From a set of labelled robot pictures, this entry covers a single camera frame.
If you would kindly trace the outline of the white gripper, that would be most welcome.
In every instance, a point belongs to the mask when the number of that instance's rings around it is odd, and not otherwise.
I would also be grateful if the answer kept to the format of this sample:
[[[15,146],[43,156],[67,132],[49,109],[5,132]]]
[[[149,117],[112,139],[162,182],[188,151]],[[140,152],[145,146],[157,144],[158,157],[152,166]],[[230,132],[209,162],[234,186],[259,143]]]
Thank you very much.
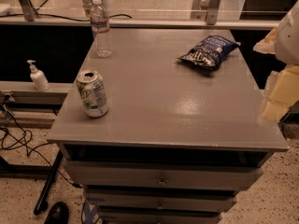
[[[287,65],[282,71],[272,71],[264,89],[261,117],[279,122],[290,107],[299,101],[299,1],[253,50],[275,54]]]

